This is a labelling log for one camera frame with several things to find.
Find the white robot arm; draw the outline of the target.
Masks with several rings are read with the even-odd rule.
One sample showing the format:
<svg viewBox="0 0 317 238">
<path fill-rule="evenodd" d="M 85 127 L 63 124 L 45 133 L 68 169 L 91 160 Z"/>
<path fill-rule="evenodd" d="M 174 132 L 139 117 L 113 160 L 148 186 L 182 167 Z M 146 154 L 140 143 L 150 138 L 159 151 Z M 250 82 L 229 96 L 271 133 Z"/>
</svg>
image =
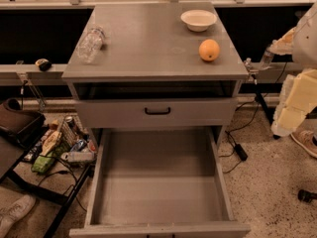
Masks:
<svg viewBox="0 0 317 238">
<path fill-rule="evenodd" d="M 295 132 L 317 107 L 317 3 L 268 49 L 276 55 L 292 55 L 303 67 L 298 75 L 286 77 L 273 114 L 271 131 L 284 137 Z"/>
</svg>

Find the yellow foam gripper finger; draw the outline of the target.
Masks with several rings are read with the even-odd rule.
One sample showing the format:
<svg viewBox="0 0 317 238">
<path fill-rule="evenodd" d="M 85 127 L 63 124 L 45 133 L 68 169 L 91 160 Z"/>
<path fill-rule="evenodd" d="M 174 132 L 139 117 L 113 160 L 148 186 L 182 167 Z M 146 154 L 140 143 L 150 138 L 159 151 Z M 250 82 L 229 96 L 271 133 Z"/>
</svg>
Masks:
<svg viewBox="0 0 317 238">
<path fill-rule="evenodd" d="M 291 55 L 293 51 L 294 32 L 295 29 L 292 28 L 278 40 L 273 40 L 269 50 L 272 53 L 280 56 Z"/>
<path fill-rule="evenodd" d="M 295 132 L 306 116 L 317 107 L 317 70 L 304 69 L 283 82 L 279 103 L 273 114 L 271 131 L 285 137 Z"/>
</svg>

